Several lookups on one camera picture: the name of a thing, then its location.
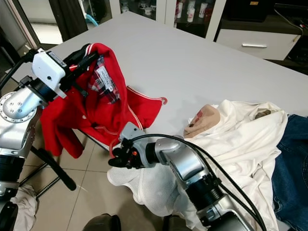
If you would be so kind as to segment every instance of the clothing label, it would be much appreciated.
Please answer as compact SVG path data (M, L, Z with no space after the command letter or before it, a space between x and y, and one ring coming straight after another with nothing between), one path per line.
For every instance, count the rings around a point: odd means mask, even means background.
M96 72L99 74L100 76L100 79L103 81L106 89L109 89L110 91L113 91L114 88L113 88L113 84L112 84L112 80L106 70L106 68L104 66L101 66L100 68L98 68L96 70Z

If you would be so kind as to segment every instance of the white cloth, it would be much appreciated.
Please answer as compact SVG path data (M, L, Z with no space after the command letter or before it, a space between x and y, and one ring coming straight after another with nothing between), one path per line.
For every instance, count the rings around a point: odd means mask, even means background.
M25 184L18 188L16 197L11 202L18 205L18 214L14 231L30 231L36 221L37 200L34 189L31 185Z
M267 230L278 231L271 206L271 176L275 158L280 154L276 145L283 136L287 113L272 103L224 100L215 107L220 112L220 122L187 140L208 151L254 202ZM255 119L257 113L266 109L271 111L270 115ZM224 185L242 199L219 170L210 165ZM175 210L185 217L189 228L206 230L185 191L177 186L175 176L166 166L157 164L139 170L113 167L107 176L113 185L128 186L135 201L146 205L154 214L165 216ZM238 208L255 230L261 230L245 210Z

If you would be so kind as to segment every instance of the metal stand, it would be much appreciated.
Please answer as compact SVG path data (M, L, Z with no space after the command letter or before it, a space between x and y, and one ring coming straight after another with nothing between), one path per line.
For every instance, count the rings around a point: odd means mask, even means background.
M54 172L58 175L57 178L55 178L53 181L51 181L47 186L45 186L41 191L37 193L37 199L41 197L48 189L50 189L56 182L59 180L62 180L63 183L70 189L75 190L76 189L76 183L71 179L68 174L58 165L58 163L49 155L49 153L45 149L36 149L35 147L31 146L31 151L39 157L41 160L43 160L45 163L41 166L39 166L36 170L30 173L26 178L24 178L19 186L23 186L29 179L31 179L34 175L36 175L38 172L40 172L43 168L45 168L47 165L49 165Z

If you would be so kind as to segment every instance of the plaid lining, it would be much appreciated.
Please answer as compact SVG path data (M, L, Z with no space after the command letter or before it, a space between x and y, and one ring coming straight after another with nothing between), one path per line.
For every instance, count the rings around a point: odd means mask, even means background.
M102 98L103 103L112 104L120 99L120 94L119 94L117 87L115 86L114 82L112 81L110 77L109 78L112 83L113 90L110 91L109 89L106 89L104 82L102 81L100 75L97 73L97 69L102 66L105 66L103 55L101 55L97 59L97 63L96 63L93 75L91 76L91 79L88 83L88 88L91 90L97 91L99 93L99 98Z

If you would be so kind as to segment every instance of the tabletop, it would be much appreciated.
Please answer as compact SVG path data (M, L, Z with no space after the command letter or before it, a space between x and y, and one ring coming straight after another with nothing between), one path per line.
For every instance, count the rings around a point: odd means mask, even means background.
M168 99L148 133L182 134L202 106L224 99L270 101L288 113L308 115L307 76L130 12L52 50L64 58L94 42L115 52L127 85ZM24 64L13 78L33 76L30 68Z

